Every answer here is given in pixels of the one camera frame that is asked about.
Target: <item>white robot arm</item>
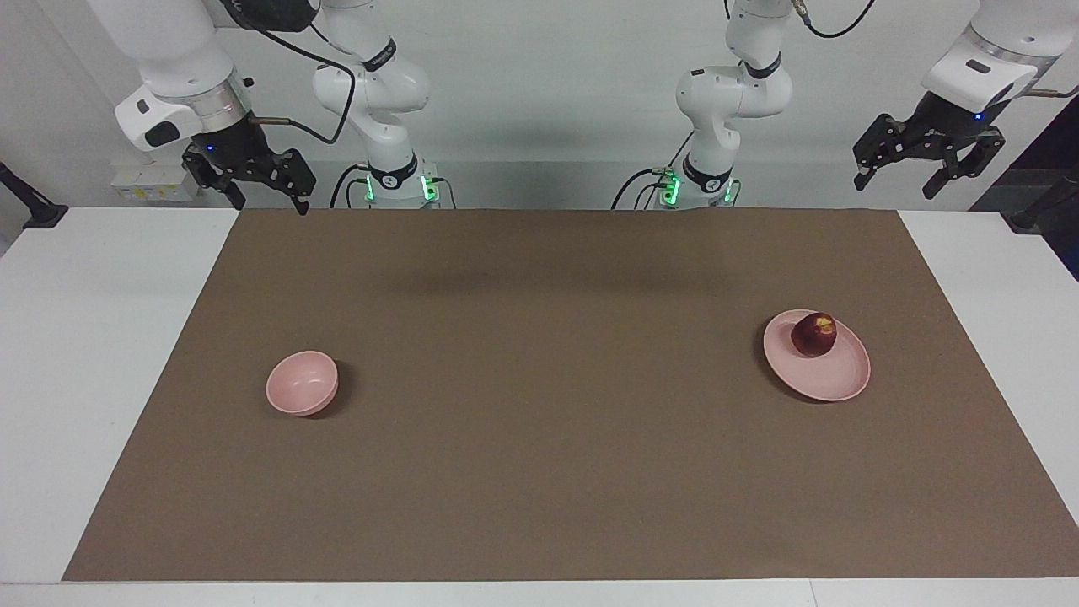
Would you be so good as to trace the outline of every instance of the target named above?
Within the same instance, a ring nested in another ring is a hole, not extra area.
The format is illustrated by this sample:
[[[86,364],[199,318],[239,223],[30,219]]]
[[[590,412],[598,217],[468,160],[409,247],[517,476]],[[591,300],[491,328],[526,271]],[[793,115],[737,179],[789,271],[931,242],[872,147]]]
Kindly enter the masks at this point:
[[[1005,144],[993,121],[1032,93],[1077,31],[1079,0],[982,0],[923,80],[928,93],[914,114],[904,122],[879,115],[855,144],[857,188],[864,189],[882,166],[907,157],[942,161],[923,188],[927,198],[953,179],[981,175]]]
[[[87,1],[142,75],[144,85],[115,110],[132,143],[152,150],[191,137],[183,163],[200,185],[223,192],[242,208],[245,198],[234,180],[257,181],[284,192],[300,212],[306,211],[301,198],[311,194],[314,175],[298,150],[277,154],[270,149],[245,84],[200,0]],[[244,4],[234,0],[231,10]],[[288,9],[274,9],[298,16],[300,25],[314,18],[306,0],[282,4]]]
[[[353,59],[357,91],[347,119],[367,147],[368,202],[383,208],[427,205],[437,196],[431,185],[434,166],[415,153],[408,129],[394,115],[427,105],[426,73],[398,56],[374,0],[324,0],[323,12],[330,44]],[[340,115],[351,83],[344,71],[324,66],[315,72],[315,95]]]
[[[726,41],[741,63],[682,77],[678,105],[693,122],[693,143],[677,167],[678,195],[663,196],[659,208],[716,203],[728,187],[741,144],[729,120],[776,115],[787,108],[793,87],[781,65],[780,46],[791,12],[790,0],[736,0]]]

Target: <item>table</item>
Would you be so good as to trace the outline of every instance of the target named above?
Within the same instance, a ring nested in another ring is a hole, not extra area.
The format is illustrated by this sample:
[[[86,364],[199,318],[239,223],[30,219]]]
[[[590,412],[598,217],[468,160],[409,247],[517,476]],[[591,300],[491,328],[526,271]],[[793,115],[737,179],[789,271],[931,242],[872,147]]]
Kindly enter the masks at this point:
[[[1063,607],[1079,596],[1079,579],[57,584],[235,216],[77,208],[0,259],[0,604]],[[1075,516],[1079,284],[996,215],[902,218]]]

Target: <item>apple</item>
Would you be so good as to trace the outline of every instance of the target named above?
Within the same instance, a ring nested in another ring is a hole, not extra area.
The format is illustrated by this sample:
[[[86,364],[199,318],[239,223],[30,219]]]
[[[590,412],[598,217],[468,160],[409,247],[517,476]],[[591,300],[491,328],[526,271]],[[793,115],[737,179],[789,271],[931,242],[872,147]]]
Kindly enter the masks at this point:
[[[816,359],[832,351],[837,333],[835,319],[824,313],[814,313],[794,326],[791,342],[798,353]]]

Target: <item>brown mat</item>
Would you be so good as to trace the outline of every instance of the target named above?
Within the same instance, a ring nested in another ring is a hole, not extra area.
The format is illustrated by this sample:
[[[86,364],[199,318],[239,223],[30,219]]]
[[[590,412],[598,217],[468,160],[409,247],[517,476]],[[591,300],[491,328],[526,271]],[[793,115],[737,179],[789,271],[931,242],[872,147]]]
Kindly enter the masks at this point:
[[[790,308],[864,395],[778,384]],[[275,413],[310,348],[337,402]],[[893,212],[254,210],[65,579],[1057,576],[1079,530]]]

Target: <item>pink plate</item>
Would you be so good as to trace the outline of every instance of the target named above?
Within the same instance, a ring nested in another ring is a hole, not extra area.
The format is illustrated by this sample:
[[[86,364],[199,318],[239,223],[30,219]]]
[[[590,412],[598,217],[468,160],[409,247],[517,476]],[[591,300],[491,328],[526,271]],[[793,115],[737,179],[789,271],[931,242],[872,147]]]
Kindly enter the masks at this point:
[[[872,367],[865,346],[836,320],[835,348],[816,359],[802,355],[791,342],[791,331],[812,314],[812,311],[789,311],[771,319],[764,330],[764,356],[780,380],[810,399],[825,403],[853,399],[870,384]]]
[[[322,353],[300,353],[274,368],[267,380],[267,400],[289,415],[314,415],[330,404],[337,388],[333,359]]]

